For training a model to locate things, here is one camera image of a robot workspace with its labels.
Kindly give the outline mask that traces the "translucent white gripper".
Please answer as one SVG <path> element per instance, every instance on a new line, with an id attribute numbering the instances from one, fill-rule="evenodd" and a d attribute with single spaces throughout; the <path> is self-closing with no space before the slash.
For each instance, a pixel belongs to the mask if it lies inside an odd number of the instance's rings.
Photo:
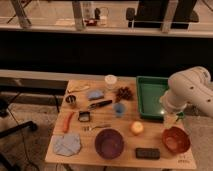
<path id="1" fill-rule="evenodd" d="M 165 128 L 171 128 L 174 125 L 176 125 L 179 120 L 181 120 L 183 118 L 184 118 L 183 112 L 180 112 L 178 114 L 165 113 L 163 125 L 164 125 Z"/>

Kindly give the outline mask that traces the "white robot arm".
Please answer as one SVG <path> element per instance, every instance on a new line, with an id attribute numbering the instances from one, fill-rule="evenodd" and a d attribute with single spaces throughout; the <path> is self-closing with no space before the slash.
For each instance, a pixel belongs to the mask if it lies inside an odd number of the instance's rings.
<path id="1" fill-rule="evenodd" d="M 183 112 L 188 103 L 196 106 L 213 118 L 213 87 L 210 72 L 201 66 L 172 74 L 168 89 L 159 99 L 164 113 L 164 127 L 170 129 L 177 122 L 177 114 Z"/>

